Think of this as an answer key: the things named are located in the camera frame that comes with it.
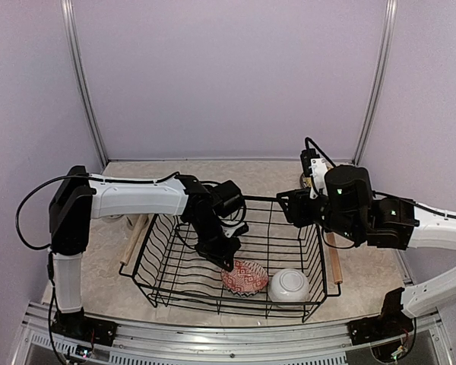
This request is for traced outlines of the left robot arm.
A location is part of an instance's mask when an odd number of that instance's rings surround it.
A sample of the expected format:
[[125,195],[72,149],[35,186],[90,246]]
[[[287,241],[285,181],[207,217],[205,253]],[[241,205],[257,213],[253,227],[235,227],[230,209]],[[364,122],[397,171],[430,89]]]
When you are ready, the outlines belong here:
[[234,256],[241,243],[229,233],[223,219],[245,209],[245,198],[231,180],[202,182],[178,172],[157,179],[121,179],[74,166],[66,175],[37,186],[19,203],[15,229],[29,249],[38,247],[28,243],[21,232],[21,211],[39,190],[53,183],[59,188],[49,203],[50,242],[40,248],[49,252],[52,303],[59,311],[62,327],[75,338],[86,337],[91,330],[81,298],[81,260],[93,219],[129,214],[177,216],[194,229],[198,238],[195,251],[200,257],[224,271],[234,269]]

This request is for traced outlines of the yellow woven bamboo tray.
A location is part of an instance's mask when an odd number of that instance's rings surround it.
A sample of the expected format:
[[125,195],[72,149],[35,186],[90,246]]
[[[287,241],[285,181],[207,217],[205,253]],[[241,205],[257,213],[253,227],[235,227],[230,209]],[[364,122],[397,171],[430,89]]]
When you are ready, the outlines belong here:
[[311,187],[312,186],[312,181],[310,177],[302,177],[302,182],[305,187]]

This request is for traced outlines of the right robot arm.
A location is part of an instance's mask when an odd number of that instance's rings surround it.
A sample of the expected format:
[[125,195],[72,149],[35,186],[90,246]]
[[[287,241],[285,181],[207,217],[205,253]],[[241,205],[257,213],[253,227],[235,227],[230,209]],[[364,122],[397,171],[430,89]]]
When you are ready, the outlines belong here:
[[[363,167],[336,166],[314,177],[308,189],[280,192],[276,199],[288,223],[317,224],[354,246],[382,249],[440,248],[456,250],[456,213],[383,194],[376,198]],[[411,320],[456,299],[456,266],[428,281],[399,287],[385,295],[374,332],[383,338]]]

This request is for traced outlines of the white floral patterned mug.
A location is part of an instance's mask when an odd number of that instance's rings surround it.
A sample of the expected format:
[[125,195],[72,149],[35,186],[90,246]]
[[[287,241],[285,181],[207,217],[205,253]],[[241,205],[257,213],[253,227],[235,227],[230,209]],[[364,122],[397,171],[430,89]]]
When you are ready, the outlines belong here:
[[117,221],[118,219],[121,219],[123,217],[122,214],[113,214],[113,215],[108,215],[103,217],[105,221]]

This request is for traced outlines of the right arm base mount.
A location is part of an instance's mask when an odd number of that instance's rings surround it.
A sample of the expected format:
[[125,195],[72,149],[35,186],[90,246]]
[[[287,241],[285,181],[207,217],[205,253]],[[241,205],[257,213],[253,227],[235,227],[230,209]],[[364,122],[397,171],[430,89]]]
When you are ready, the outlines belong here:
[[413,320],[399,312],[356,319],[347,323],[352,345],[381,341],[414,330]]

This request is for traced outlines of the plain white bowl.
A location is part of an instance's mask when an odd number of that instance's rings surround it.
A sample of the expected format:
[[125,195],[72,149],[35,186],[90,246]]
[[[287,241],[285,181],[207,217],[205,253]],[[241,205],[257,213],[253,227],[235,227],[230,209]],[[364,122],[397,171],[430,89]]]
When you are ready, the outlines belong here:
[[309,295],[309,280],[295,268],[285,268],[274,274],[268,286],[268,296],[276,303],[301,303]]

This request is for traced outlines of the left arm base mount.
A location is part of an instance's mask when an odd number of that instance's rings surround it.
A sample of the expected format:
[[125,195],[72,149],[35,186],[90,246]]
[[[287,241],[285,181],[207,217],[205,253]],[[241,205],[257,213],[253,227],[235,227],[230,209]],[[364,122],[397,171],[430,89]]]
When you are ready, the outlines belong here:
[[118,324],[86,316],[81,309],[75,313],[57,312],[52,320],[52,332],[90,344],[112,347]]

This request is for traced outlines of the black white striped plate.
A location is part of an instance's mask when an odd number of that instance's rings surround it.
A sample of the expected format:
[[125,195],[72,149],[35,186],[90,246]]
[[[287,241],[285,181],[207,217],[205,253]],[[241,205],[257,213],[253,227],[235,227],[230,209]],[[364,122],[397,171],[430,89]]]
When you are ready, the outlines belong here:
[[300,175],[299,184],[300,184],[300,186],[301,186],[302,188],[307,188],[307,187],[305,187],[305,186],[303,185],[303,182],[302,182],[302,177],[303,177],[303,176],[305,176],[304,173],[302,173],[302,174]]

